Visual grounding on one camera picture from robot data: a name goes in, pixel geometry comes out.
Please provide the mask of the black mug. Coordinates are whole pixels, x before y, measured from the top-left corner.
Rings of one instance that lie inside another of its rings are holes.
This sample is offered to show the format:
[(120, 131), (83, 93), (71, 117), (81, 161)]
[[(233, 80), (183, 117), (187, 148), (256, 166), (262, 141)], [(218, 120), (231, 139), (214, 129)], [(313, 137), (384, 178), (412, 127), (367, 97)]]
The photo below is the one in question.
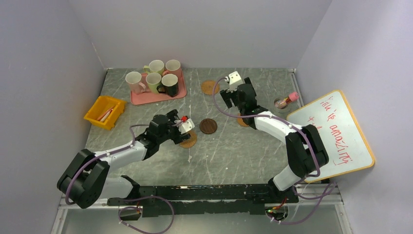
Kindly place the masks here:
[(166, 74), (161, 79), (161, 84), (157, 86), (156, 90), (160, 94), (166, 94), (169, 97), (175, 97), (178, 95), (178, 77), (174, 74)]

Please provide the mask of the woven coaster light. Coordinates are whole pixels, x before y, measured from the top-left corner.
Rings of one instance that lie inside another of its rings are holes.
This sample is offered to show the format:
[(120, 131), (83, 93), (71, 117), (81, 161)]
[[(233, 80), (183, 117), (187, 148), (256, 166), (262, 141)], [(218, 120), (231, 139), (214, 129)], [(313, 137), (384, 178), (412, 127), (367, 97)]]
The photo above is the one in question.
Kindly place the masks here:
[(201, 91), (205, 94), (205, 95), (214, 95), (217, 94), (220, 91), (220, 85), (217, 84), (216, 88), (214, 88), (215, 86), (215, 81), (213, 80), (206, 80), (201, 84)]

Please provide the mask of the pink mug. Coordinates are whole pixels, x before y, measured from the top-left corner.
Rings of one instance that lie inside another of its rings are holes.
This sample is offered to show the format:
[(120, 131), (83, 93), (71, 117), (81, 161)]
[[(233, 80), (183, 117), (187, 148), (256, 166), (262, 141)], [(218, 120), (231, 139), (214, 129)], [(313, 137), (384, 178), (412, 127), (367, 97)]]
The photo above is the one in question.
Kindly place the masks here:
[(169, 74), (174, 74), (177, 77), (180, 77), (182, 75), (181, 63), (176, 59), (171, 59), (167, 61), (165, 64), (165, 69)]
[(143, 83), (143, 77), (139, 72), (129, 72), (125, 76), (125, 81), (128, 84), (132, 93), (140, 95), (147, 91), (146, 85)]

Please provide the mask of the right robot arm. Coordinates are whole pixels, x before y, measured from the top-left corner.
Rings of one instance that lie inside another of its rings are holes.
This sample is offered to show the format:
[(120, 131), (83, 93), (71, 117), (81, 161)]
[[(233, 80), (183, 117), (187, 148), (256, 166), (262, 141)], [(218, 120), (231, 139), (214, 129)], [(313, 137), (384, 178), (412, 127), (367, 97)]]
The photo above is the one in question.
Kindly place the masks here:
[(268, 182), (268, 197), (280, 202), (286, 197), (286, 190), (308, 177), (320, 176), (320, 169), (329, 162), (329, 156), (314, 125), (293, 124), (271, 113), (257, 103), (256, 92), (249, 78), (237, 74), (224, 77), (229, 88), (220, 95), (228, 108), (236, 106), (237, 118), (255, 129), (269, 134), (286, 145), (286, 167)]

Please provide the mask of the woven coaster tan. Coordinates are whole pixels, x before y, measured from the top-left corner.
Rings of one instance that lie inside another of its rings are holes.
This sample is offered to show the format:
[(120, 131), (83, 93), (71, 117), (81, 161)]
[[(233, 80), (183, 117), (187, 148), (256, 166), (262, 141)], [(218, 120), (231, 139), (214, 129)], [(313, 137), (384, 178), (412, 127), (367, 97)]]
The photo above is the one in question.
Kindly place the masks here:
[(197, 143), (197, 134), (195, 133), (194, 130), (189, 131), (189, 136), (190, 138), (187, 140), (184, 140), (181, 142), (179, 145), (183, 148), (191, 148)]

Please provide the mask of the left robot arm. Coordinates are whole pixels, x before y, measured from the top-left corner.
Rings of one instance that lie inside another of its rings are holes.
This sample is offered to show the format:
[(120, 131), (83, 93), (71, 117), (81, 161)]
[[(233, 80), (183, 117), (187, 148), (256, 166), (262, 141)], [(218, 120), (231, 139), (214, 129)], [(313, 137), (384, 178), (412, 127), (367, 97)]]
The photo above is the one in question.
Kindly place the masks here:
[(156, 154), (160, 145), (172, 140), (174, 144), (190, 138), (194, 122), (187, 116), (178, 117), (176, 109), (165, 115), (155, 115), (145, 131), (132, 135), (130, 142), (104, 151), (79, 151), (57, 182), (68, 205), (85, 209), (98, 199), (117, 198), (127, 205), (140, 197), (140, 185), (127, 175), (109, 178), (108, 174), (134, 162), (144, 161)]

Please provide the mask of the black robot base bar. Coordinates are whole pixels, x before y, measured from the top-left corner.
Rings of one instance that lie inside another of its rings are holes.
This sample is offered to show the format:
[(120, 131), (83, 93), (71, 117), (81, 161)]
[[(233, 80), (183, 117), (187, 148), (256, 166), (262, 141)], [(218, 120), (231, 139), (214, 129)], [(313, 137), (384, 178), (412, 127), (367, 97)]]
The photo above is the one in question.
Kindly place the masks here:
[(262, 215), (281, 204), (298, 203), (288, 189), (274, 192), (268, 184), (142, 186), (135, 197), (110, 198), (109, 206), (140, 207), (143, 217), (248, 213)]

